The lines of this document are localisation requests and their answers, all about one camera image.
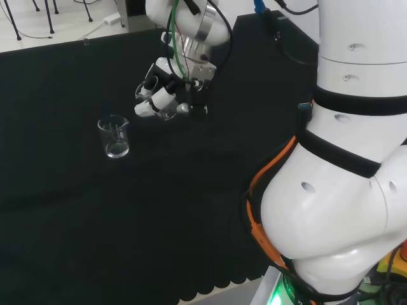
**white cable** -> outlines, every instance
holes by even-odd
[[[86,38],[87,36],[89,36],[91,33],[96,32],[97,30],[99,30],[101,27],[103,27],[104,25],[106,25],[107,23],[105,23],[105,21],[103,21],[102,24],[98,25],[94,30],[92,30],[91,32],[89,32],[86,35],[83,35],[82,37],[80,37],[78,40],[82,40],[84,38]]]

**black cable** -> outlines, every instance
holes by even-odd
[[[299,65],[317,65],[318,64],[318,62],[305,62],[305,61],[303,61],[301,59],[298,59],[298,58],[292,56],[290,53],[288,53],[286,51],[284,46],[282,47],[282,52],[283,52],[283,55],[286,56],[289,60],[291,60],[292,62],[295,62],[295,63],[297,63]]]
[[[232,49],[233,49],[233,31],[232,31],[232,29],[231,29],[231,26],[230,26],[228,20],[227,20],[226,17],[223,15],[223,13],[221,12],[221,10],[216,6],[216,4],[214,4],[214,1],[213,1],[213,0],[208,0],[208,2],[209,2],[210,5],[212,5],[212,6],[214,7],[214,9],[217,11],[217,13],[219,14],[219,16],[223,19],[224,24],[225,24],[226,27],[228,28],[229,36],[230,36],[230,38],[229,38],[229,50],[228,50],[228,53],[226,54],[226,57],[224,58],[223,62],[220,63],[220,64],[218,65],[218,67],[217,67],[216,73],[219,74],[219,73],[222,71],[224,65],[225,65],[225,64],[227,63],[227,61],[229,60],[230,55],[231,55],[231,52],[232,52]]]
[[[7,20],[9,21],[9,23],[13,24],[13,22],[11,22],[10,18],[8,18],[8,15],[6,14],[6,11],[4,10],[3,5],[1,4],[1,0],[0,0],[0,6],[1,6],[1,9],[2,9],[4,15],[6,16]],[[17,32],[19,32],[21,35],[23,35],[23,36],[25,36],[25,37],[28,37],[28,38],[34,38],[34,39],[52,39],[52,36],[34,37],[34,36],[30,36],[30,35],[24,34],[23,32],[20,32],[19,30],[17,30]]]
[[[181,31],[179,30],[179,27],[177,25],[177,23],[175,22],[178,33],[181,33]],[[184,54],[184,58],[185,58],[185,65],[186,65],[186,69],[188,70],[188,79],[190,79],[190,67],[188,67],[188,63],[186,62],[186,55],[185,55],[185,44],[184,44],[184,39],[183,36],[180,34],[181,37],[181,42],[183,44],[183,54]]]
[[[313,11],[314,9],[316,9],[318,7],[318,4],[314,5],[313,7],[305,10],[305,11],[292,11],[287,7],[287,3],[284,2],[284,0],[275,0],[275,2],[277,2],[277,4],[283,9],[286,10],[287,12],[289,12],[292,15],[305,15],[308,14],[310,11]]]
[[[170,51],[169,51],[169,46],[168,43],[170,41],[169,37],[170,37],[170,24],[171,24],[171,18],[172,18],[172,11],[170,16],[168,17],[168,22],[167,22],[167,28],[165,29],[165,40],[166,40],[166,44],[165,44],[165,56],[167,57],[167,62],[168,62],[168,66],[170,67],[171,73],[172,75],[180,82],[185,83],[185,84],[191,84],[191,85],[195,85],[194,81],[190,81],[190,80],[185,80],[180,78],[176,72],[174,71],[174,68],[172,67],[171,64],[171,60],[170,60]]]
[[[93,3],[96,3],[96,2],[99,2],[99,1],[100,1],[100,0],[95,0],[94,2],[91,2],[91,3],[87,3],[87,2],[86,2],[86,5],[93,4]],[[74,2],[84,4],[83,2],[77,1],[77,0],[74,0]]]
[[[318,8],[318,4],[314,5],[313,7],[309,8],[305,11],[292,11],[287,6],[284,9],[292,15],[300,16],[300,15],[308,14],[309,12],[313,11],[316,8]]]
[[[363,302],[363,301],[367,301],[367,300],[377,298],[378,296],[380,296],[382,293],[385,292],[385,289],[386,289],[387,285],[392,285],[394,287],[407,287],[406,283],[397,283],[397,282],[390,281],[390,276],[391,276],[391,272],[392,272],[394,258],[396,257],[397,251],[402,246],[403,246],[403,244],[397,246],[395,249],[393,249],[393,251],[392,251],[392,253],[390,255],[389,265],[387,266],[387,270],[386,270],[386,281],[381,283],[380,288],[376,292],[366,292],[366,291],[363,291],[363,290],[359,289],[358,292],[361,295],[363,295],[362,297],[358,298],[359,302]]]

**blue connector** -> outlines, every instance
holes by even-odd
[[[265,3],[263,0],[253,0],[254,1],[254,11],[256,14],[261,14],[266,10]]]
[[[301,103],[298,105],[299,110],[310,110],[312,109],[312,103]]]

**chair leg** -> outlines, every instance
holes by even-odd
[[[46,8],[46,15],[48,16],[48,23],[50,24],[50,33],[53,34],[55,32],[52,29],[52,21],[51,21],[51,15],[50,15],[50,8],[48,7],[48,0],[45,0],[45,8]]]
[[[32,3],[34,3],[34,6],[36,7],[36,11],[39,11],[39,8],[37,6],[36,0],[32,0]]]
[[[57,3],[55,2],[55,0],[53,0],[53,8],[55,8],[55,14],[59,14]]]
[[[13,24],[15,34],[17,35],[17,40],[21,40],[20,34],[18,33],[17,26],[15,25],[14,18],[13,18],[13,15],[11,14],[10,7],[8,6],[7,0],[4,0],[4,3],[6,5],[8,15],[10,16],[11,24]]]
[[[93,21],[93,19],[92,19],[92,18],[90,18],[90,14],[89,14],[88,6],[86,5],[86,0],[83,0],[83,4],[85,5],[86,12],[88,13],[89,22],[92,22],[92,21]]]

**wire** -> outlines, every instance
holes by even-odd
[[[96,3],[96,2],[99,2],[99,1],[100,1],[100,0],[95,0],[94,2],[91,2],[91,3],[87,3],[87,2],[86,2],[86,5],[93,4],[93,3]],[[83,2],[77,1],[77,0],[74,0],[74,2],[84,4]]]
[[[173,77],[176,78],[178,81],[180,81],[182,83],[194,85],[195,84],[194,81],[189,81],[189,80],[185,80],[185,79],[180,78],[176,74],[176,72],[174,71],[174,68],[172,67],[171,60],[170,60],[170,50],[169,50],[169,47],[168,47],[168,43],[169,43],[168,37],[170,35],[171,18],[172,18],[172,12],[171,12],[170,16],[168,17],[167,27],[165,28],[165,39],[167,40],[166,41],[167,44],[165,46],[165,56],[167,57],[168,67],[170,68]]]
[[[292,14],[292,15],[296,15],[296,16],[300,16],[300,15],[305,15],[308,14],[309,12],[313,11],[314,9],[318,8],[318,4],[314,5],[313,7],[305,10],[305,11],[292,11],[287,7],[287,3],[284,2],[284,0],[275,0],[275,2],[277,2],[277,4],[283,9],[286,10],[288,13]],[[260,10],[261,8],[263,8],[264,6],[264,2],[263,0],[257,0],[254,2],[254,4],[256,5],[256,8],[258,10]]]
[[[233,31],[231,29],[231,26],[230,26],[228,20],[223,15],[221,10],[216,6],[214,1],[213,0],[208,0],[208,2],[209,2],[210,5],[212,5],[214,7],[214,9],[217,11],[219,16],[223,19],[223,22],[224,22],[224,24],[226,25],[226,27],[228,28],[228,31],[229,31],[229,50],[228,50],[228,53],[226,54],[224,60],[219,64],[219,66],[217,68],[216,73],[219,74],[223,70],[225,64],[228,62],[228,60],[230,58],[230,55],[231,55],[231,52],[233,50]]]
[[[178,25],[177,25],[176,22],[175,22],[175,24],[176,24],[178,33],[180,33],[179,36],[181,37],[181,42],[182,42],[182,44],[183,44],[183,54],[184,54],[184,58],[185,58],[185,65],[186,65],[186,69],[188,70],[188,79],[190,79],[190,67],[188,67],[188,62],[187,62],[187,60],[186,60],[184,38],[183,38],[183,36],[181,35],[181,32],[180,32],[180,30],[179,30]]]
[[[89,32],[88,34],[83,35],[82,37],[80,37],[78,40],[82,40],[84,38],[86,38],[87,36],[89,36],[91,33],[96,32],[97,30],[99,30],[101,27],[105,26],[107,23],[103,22],[102,24],[98,25],[94,30],[92,30],[91,32]]]
[[[405,284],[405,283],[397,283],[397,282],[390,281],[390,276],[391,276],[391,272],[392,272],[394,258],[396,257],[397,251],[402,246],[403,246],[403,244],[397,246],[395,249],[393,249],[393,251],[392,251],[392,253],[390,255],[389,265],[387,266],[387,270],[386,270],[386,281],[381,284],[380,288],[376,292],[366,292],[366,291],[363,291],[363,290],[359,289],[358,292],[362,295],[362,296],[360,296],[358,298],[359,302],[375,299],[375,298],[380,297],[380,296],[383,297],[383,294],[385,294],[385,290],[386,290],[387,285],[392,285],[395,288],[400,288],[400,287],[406,287],[407,288],[407,284]]]
[[[301,59],[296,58],[295,56],[292,56],[290,53],[287,52],[287,50],[284,48],[284,46],[282,47],[282,53],[289,60],[291,60],[292,62],[295,62],[299,65],[317,65],[318,64],[318,62],[305,62]]]
[[[300,16],[300,15],[305,15],[308,14],[309,12],[313,11],[314,9],[318,8],[318,4],[314,5],[313,7],[305,10],[305,11],[292,11],[290,10],[287,6],[284,8],[288,13],[292,14],[292,15],[296,15],[296,16]]]
[[[269,163],[266,164],[252,179],[249,187],[249,192],[252,194],[254,186],[259,182],[259,180],[264,176],[264,174],[271,169],[274,165],[276,165],[293,147],[295,144],[296,137],[293,136],[291,140],[288,142],[288,144],[283,148],[283,150],[276,155],[274,159],[272,159]]]
[[[0,0],[0,6],[1,6],[1,9],[2,9],[4,15],[5,15],[6,18],[8,19],[9,23],[13,24],[13,22],[11,22],[10,18],[8,17],[6,11],[4,10],[3,5],[1,4],[1,0]],[[44,37],[30,36],[30,35],[24,34],[23,32],[20,32],[18,29],[17,29],[17,32],[19,32],[21,35],[23,35],[23,36],[25,36],[25,37],[28,37],[28,38],[34,38],[34,39],[52,39],[52,36],[44,36]]]
[[[179,2],[179,0],[174,1],[174,5],[172,6],[172,12],[171,12],[172,48],[174,49],[174,56],[176,58],[178,69],[181,71],[181,74],[183,75],[183,78],[187,78],[187,75],[184,72],[183,65],[181,65],[181,62],[179,61],[179,56],[178,56],[178,51],[177,51],[177,44],[176,44],[175,24],[176,24],[176,11],[177,11],[178,2]]]

